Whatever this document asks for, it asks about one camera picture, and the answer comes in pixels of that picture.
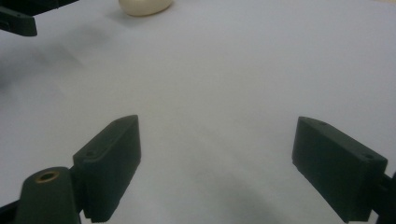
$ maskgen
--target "white background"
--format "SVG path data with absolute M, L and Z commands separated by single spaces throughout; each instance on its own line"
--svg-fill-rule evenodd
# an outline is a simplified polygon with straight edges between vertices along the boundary
M 81 0 L 35 20 L 37 37 L 0 32 L 0 205 L 132 114 L 143 158 L 108 223 L 343 223 L 291 163 L 299 116 L 396 171 L 395 4 L 176 0 L 132 18 Z

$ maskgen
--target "screw hole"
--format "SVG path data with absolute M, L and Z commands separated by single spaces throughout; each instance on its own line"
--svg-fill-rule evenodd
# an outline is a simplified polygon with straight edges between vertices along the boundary
M 35 182 L 37 184 L 42 184 L 42 183 L 46 183 L 46 182 L 50 182 L 56 178 L 58 178 L 59 172 L 57 171 L 48 171 L 42 175 L 40 175 Z
M 92 157 L 92 156 L 94 156 L 96 153 L 95 153 L 95 151 L 88 151 L 87 152 L 87 156 L 88 157 Z
M 363 154 L 363 155 L 364 155 L 365 158 L 367 158 L 369 160 L 374 158 L 372 155 L 369 155 L 369 154 Z

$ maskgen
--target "round beige object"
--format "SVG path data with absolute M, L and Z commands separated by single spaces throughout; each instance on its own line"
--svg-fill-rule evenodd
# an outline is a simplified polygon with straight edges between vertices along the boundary
M 130 16 L 147 16 L 168 8 L 173 0 L 119 0 L 122 10 Z

